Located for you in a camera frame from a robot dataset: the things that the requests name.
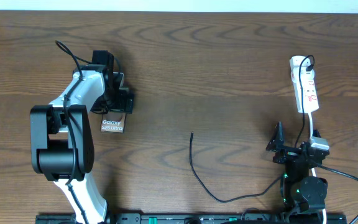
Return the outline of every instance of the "wooden table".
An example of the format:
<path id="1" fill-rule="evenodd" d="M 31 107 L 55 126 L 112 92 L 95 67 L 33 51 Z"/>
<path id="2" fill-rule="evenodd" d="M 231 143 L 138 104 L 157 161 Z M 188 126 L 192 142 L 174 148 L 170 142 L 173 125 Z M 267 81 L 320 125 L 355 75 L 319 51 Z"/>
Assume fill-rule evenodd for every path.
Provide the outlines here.
<path id="1" fill-rule="evenodd" d="M 316 57 L 320 109 L 314 126 L 331 145 L 326 166 L 358 176 L 358 15 L 0 11 L 0 223 L 33 223 L 69 213 L 60 189 L 30 164 L 29 111 L 69 84 L 72 59 L 94 49 L 120 59 L 135 91 L 125 134 L 101 133 L 89 116 L 98 189 L 114 211 L 237 213 L 282 206 L 278 186 L 228 204 L 210 198 L 195 169 L 221 199 L 259 193 L 283 172 L 266 152 L 277 121 L 287 144 L 301 128 L 288 60 Z M 308 125 L 302 139 L 307 139 Z M 358 213 L 358 182 L 317 169 L 329 182 L 326 207 Z"/>

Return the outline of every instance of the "wooden surface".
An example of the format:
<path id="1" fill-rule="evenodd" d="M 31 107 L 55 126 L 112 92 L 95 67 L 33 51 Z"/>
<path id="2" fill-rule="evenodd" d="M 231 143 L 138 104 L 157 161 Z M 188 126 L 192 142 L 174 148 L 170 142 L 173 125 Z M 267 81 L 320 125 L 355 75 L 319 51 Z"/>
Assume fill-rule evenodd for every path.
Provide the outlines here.
<path id="1" fill-rule="evenodd" d="M 242 212 L 282 206 L 284 167 L 265 146 L 277 121 L 287 144 L 301 127 L 288 60 L 316 57 L 320 109 L 314 126 L 331 145 L 324 164 L 358 176 L 358 15 L 0 11 L 0 223 L 33 223 L 39 213 L 72 212 L 30 164 L 29 111 L 69 84 L 75 67 L 54 40 L 78 56 L 109 50 L 136 93 L 125 134 L 99 132 L 93 174 L 115 211 Z M 307 124 L 303 139 L 307 138 Z M 327 211 L 358 213 L 358 182 L 317 169 L 329 182 Z"/>

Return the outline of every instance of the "white wall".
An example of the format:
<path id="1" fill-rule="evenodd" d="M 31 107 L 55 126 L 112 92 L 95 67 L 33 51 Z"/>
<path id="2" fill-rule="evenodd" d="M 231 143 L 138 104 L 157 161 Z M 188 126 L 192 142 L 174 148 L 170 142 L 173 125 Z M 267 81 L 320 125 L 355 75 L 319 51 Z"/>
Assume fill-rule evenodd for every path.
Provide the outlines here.
<path id="1" fill-rule="evenodd" d="M 0 9 L 358 13 L 358 0 L 0 0 Z"/>

